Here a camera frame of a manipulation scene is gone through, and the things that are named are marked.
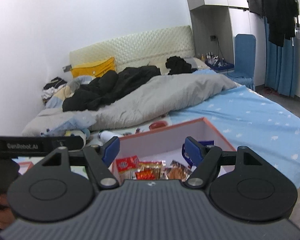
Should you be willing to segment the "person's left hand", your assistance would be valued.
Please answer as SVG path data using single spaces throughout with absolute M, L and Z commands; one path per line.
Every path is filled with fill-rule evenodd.
M 0 229 L 4 230 L 15 221 L 15 217 L 8 204 L 6 194 L 0 194 Z

